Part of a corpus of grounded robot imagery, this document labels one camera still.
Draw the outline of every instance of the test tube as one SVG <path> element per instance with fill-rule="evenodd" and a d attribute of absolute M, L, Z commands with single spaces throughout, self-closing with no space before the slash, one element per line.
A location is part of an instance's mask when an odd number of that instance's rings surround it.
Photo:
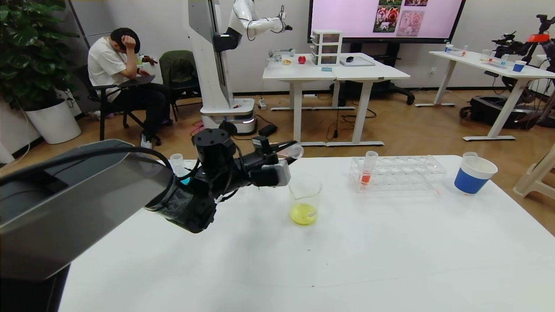
<path fill-rule="evenodd" d="M 170 164 L 177 177 L 180 178 L 187 174 L 182 154 L 173 154 L 172 156 L 170 156 Z"/>
<path fill-rule="evenodd" d="M 482 55 L 480 56 L 480 60 L 482 62 L 487 62 L 487 60 L 490 57 L 490 53 L 491 53 L 491 50 L 488 50 L 488 49 L 482 50 Z"/>
<path fill-rule="evenodd" d="M 501 66 L 507 67 L 507 60 L 509 59 L 509 54 L 504 54 L 501 57 Z"/>
<path fill-rule="evenodd" d="M 372 171 L 374 171 L 374 166 L 376 165 L 377 160 L 378 153 L 374 152 L 373 150 L 369 150 L 368 152 L 366 152 L 366 156 L 364 157 L 364 164 L 362 165 L 362 184 L 370 183 Z"/>
<path fill-rule="evenodd" d="M 490 53 L 490 58 L 487 60 L 488 63 L 493 62 L 493 59 L 495 59 L 495 53 L 496 53 L 495 51 L 492 51 Z"/>

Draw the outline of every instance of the blue paper cup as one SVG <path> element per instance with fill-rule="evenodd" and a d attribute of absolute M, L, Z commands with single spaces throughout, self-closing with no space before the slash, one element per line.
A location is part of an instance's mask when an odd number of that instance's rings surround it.
<path fill-rule="evenodd" d="M 514 72 L 521 72 L 522 69 L 524 69 L 524 66 L 526 65 L 525 61 L 516 61 L 514 63 L 514 67 L 513 67 L 513 71 Z"/>
<path fill-rule="evenodd" d="M 494 163 L 475 153 L 466 153 L 455 178 L 455 186 L 467 194 L 476 194 L 496 173 Z"/>

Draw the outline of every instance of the television screen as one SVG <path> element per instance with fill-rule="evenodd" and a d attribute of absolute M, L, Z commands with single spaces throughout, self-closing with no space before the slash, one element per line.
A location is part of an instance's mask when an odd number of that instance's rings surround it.
<path fill-rule="evenodd" d="M 312 29 L 343 31 L 345 41 L 441 43 L 450 40 L 465 0 L 311 0 Z"/>

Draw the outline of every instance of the white flower pot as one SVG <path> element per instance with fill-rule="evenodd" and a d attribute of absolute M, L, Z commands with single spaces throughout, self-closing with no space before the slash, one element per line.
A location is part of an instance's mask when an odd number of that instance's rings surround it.
<path fill-rule="evenodd" d="M 49 108 L 25 112 L 25 114 L 48 144 L 69 141 L 81 134 L 81 129 L 65 101 Z"/>

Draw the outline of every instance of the white t-shirt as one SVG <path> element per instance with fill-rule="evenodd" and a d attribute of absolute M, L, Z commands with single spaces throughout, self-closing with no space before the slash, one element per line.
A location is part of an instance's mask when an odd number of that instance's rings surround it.
<path fill-rule="evenodd" d="M 107 37 L 98 39 L 89 50 L 88 69 L 92 85 L 121 84 L 129 79 L 120 74 L 126 69 L 127 56 L 118 53 L 112 48 Z M 106 94 L 116 88 L 107 89 Z M 111 94 L 108 101 L 112 102 L 119 95 L 119 91 Z"/>

